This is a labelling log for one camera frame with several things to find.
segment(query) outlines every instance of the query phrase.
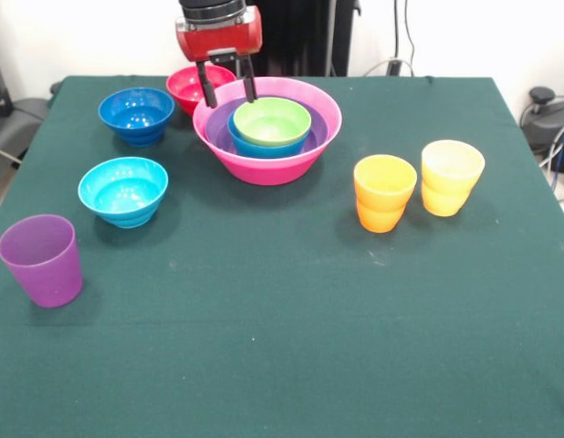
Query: yellow cup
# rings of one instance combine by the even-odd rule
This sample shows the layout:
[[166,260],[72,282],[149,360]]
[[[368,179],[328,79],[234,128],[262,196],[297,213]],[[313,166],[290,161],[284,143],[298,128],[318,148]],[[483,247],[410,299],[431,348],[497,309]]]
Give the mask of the yellow cup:
[[485,168],[485,157],[455,140],[429,143],[422,150],[422,199],[436,216],[453,216],[468,199]]
[[353,171],[357,214],[363,228],[387,233],[398,224],[418,175],[410,163],[392,155],[371,155]]

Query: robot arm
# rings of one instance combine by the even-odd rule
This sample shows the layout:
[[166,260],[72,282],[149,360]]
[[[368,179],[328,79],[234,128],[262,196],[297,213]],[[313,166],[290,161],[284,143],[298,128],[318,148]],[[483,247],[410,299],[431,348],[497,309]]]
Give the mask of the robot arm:
[[197,65],[207,105],[217,106],[214,88],[205,72],[208,60],[239,59],[247,100],[257,99],[250,55],[262,47],[262,20],[256,6],[245,0],[179,0],[183,18],[176,22],[177,40],[184,55]]

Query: orange cup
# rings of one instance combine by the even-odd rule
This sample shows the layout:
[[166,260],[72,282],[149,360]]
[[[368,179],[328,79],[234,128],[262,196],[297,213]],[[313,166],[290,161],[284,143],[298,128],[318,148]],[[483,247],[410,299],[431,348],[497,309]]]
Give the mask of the orange cup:
[[418,175],[410,163],[393,155],[371,155],[353,171],[357,214],[363,228],[387,233],[398,224]]

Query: purple cup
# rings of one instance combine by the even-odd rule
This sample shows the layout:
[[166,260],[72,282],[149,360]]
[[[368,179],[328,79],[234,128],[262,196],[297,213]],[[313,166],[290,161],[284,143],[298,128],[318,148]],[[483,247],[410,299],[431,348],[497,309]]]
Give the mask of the purple cup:
[[43,308],[66,305],[83,286],[75,228],[64,217],[39,214],[12,225],[0,237],[0,258]]
[[[207,121],[207,125],[205,127],[205,135],[212,144],[217,146],[222,151],[237,153],[237,151],[235,150],[234,139],[231,136],[229,129],[227,129],[227,122],[229,121],[231,114],[246,102],[246,99],[230,100],[229,102],[220,105],[220,107],[215,110],[215,112]],[[308,133],[307,139],[302,145],[300,153],[312,151],[327,140],[327,136],[329,135],[327,122],[322,118],[318,111],[316,111],[309,105],[298,100],[295,100],[295,102],[299,103],[305,109],[307,109],[307,111],[310,113],[311,119],[310,131]]]

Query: red bowl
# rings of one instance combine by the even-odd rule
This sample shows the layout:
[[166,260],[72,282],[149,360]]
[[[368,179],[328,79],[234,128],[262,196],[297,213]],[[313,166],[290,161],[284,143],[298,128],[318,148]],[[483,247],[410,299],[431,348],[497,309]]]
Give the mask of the red bowl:
[[[207,78],[216,89],[235,80],[235,75],[227,68],[206,66],[205,69]],[[166,89],[179,103],[183,111],[189,115],[193,115],[197,103],[203,98],[197,67],[183,68],[170,75],[166,79]]]

